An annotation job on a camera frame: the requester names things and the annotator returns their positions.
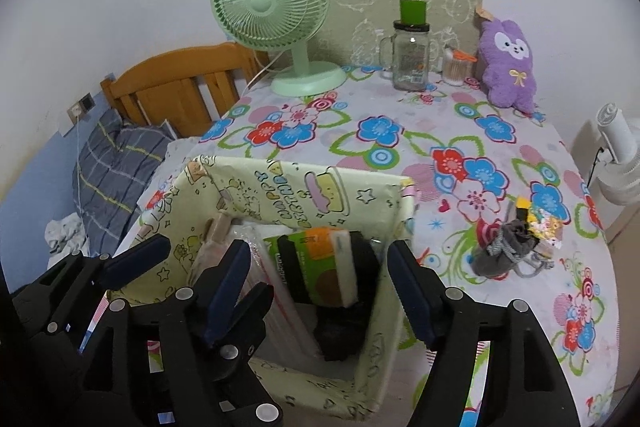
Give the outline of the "purple plush bunny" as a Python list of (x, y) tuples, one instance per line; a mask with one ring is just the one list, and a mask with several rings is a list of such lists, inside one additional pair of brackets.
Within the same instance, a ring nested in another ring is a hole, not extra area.
[(484, 64), (482, 81), (488, 101), (497, 107), (513, 107), (532, 115), (537, 83), (533, 52), (521, 27), (513, 20), (483, 20), (478, 53)]

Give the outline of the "black item in box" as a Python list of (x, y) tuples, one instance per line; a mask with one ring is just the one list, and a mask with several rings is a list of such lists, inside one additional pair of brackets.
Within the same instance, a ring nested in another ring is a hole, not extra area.
[(369, 239), (336, 228), (280, 235), (274, 259), (294, 303), (314, 308), (312, 333), (322, 357), (341, 362), (358, 355), (381, 271)]

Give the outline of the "green tissue pack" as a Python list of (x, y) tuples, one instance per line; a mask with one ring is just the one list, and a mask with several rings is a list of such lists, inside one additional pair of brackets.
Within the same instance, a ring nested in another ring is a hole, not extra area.
[(264, 241), (294, 303), (348, 308), (358, 301), (349, 231), (314, 228)]

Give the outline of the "wall power socket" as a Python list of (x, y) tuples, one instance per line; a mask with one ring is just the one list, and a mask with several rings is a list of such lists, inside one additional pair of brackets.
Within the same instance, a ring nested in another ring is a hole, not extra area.
[(72, 107), (67, 109), (67, 116), (70, 117), (70, 122), (77, 124), (94, 106), (96, 106), (96, 102), (93, 96), (90, 93), (86, 94)]

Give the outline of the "green cup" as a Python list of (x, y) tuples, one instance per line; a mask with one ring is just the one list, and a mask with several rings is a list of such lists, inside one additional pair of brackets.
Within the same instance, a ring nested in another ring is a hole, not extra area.
[(400, 0), (400, 22), (409, 26), (424, 26), (426, 24), (427, 3), (424, 0)]

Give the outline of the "green desk fan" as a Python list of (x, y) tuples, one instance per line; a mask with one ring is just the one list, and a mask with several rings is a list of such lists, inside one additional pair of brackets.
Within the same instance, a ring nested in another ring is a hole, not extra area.
[(307, 43), (326, 21), (330, 0), (210, 0), (210, 6), (219, 26), (241, 46), (291, 54), (292, 65), (272, 77), (275, 94), (301, 98), (345, 82), (341, 66), (308, 56)]

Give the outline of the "glass mason jar mug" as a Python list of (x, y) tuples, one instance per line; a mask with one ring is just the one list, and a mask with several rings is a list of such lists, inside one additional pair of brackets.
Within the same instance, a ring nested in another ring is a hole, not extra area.
[(393, 35), (380, 41), (380, 65), (390, 75), (395, 89), (423, 92), (430, 72), (431, 26), (428, 23), (408, 24), (401, 20), (395, 20), (393, 26)]

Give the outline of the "yellow snack packet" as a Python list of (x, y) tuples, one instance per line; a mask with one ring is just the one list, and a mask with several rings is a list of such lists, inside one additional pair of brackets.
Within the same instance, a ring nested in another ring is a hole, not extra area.
[(563, 222), (558, 217), (524, 197), (516, 199), (515, 208), (518, 219), (526, 222), (529, 234), (538, 239), (538, 244), (550, 251), (562, 247)]

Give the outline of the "toothpick jar orange lid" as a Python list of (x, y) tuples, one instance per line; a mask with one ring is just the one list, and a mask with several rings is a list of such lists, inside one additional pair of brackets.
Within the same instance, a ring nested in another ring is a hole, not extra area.
[(442, 81), (452, 87), (461, 87), (472, 76), (477, 57), (452, 46), (444, 47), (442, 54)]

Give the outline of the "floral tablecloth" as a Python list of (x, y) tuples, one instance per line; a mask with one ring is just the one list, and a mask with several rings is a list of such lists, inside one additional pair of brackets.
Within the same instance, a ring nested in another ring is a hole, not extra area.
[[(519, 199), (560, 229), (553, 265), (536, 271), (521, 263), (480, 277), (472, 257)], [(485, 303), (527, 301), (582, 425), (608, 411), (618, 361), (613, 262), (588, 188), (540, 114), (493, 106), (475, 81), (406, 93), (367, 68), (350, 68), (343, 86), (305, 98), (256, 88), (202, 135), (186, 168), (139, 219), (135, 242), (160, 233), (172, 251), (120, 297), (154, 303), (183, 286), (219, 209), (294, 230), (410, 239), (445, 284)]]

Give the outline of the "crumpled white cloth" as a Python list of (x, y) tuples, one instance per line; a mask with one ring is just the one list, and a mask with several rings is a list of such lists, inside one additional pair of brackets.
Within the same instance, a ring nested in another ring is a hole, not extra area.
[(84, 222), (76, 212), (62, 220), (51, 220), (44, 228), (44, 240), (50, 254), (47, 269), (68, 255), (89, 256), (89, 237)]

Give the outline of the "white standing fan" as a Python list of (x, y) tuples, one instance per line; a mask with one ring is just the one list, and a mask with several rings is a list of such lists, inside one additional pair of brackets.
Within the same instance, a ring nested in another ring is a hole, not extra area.
[(618, 215), (639, 205), (639, 118), (614, 102), (587, 104), (570, 146), (598, 207)]

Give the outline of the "grey sock bundle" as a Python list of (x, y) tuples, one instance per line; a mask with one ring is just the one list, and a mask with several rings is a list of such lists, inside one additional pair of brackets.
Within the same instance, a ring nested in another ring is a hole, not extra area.
[(500, 225), (494, 239), (473, 255), (471, 268), (480, 277), (502, 277), (514, 270), (538, 243), (528, 225), (515, 219)]

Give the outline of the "yellow fabric storage box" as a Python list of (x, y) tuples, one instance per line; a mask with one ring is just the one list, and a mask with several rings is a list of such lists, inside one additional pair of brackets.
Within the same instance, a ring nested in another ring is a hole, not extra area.
[[(282, 403), (364, 421), (380, 408), (393, 368), (401, 311), (385, 253), (397, 239), (411, 239), (413, 193), (413, 182), (405, 176), (275, 159), (196, 156), (131, 230), (136, 242), (155, 234), (168, 237), (169, 256), (122, 288), (119, 297), (141, 306), (189, 286), (188, 275), (210, 220), (221, 213), (232, 217), (232, 225), (251, 223), (262, 239), (314, 228), (360, 232), (378, 255), (381, 271), (358, 355), (329, 362), (320, 352), (317, 358), (281, 364), (264, 357), (266, 337), (250, 365)], [(294, 305), (314, 337), (314, 308)]]

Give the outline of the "pink packet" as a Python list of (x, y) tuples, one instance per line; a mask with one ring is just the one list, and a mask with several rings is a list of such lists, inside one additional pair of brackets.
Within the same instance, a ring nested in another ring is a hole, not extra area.
[(195, 257), (194, 263), (188, 275), (188, 285), (194, 286), (202, 273), (219, 265), (229, 245), (228, 235), (232, 225), (232, 217), (221, 213), (210, 220), (205, 234), (204, 243)]

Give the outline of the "beige patterned wall board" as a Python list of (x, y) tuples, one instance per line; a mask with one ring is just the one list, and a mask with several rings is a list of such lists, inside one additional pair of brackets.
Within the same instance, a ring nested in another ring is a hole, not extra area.
[[(477, 50), (480, 30), (475, 23), (476, 8), (483, 0), (422, 0), (426, 22), (430, 24), (430, 67), (442, 68), (447, 46), (465, 53)], [(400, 19), (401, 0), (330, 0), (326, 21), (308, 42), (313, 61), (341, 65), (378, 66), (380, 41), (394, 32)]]

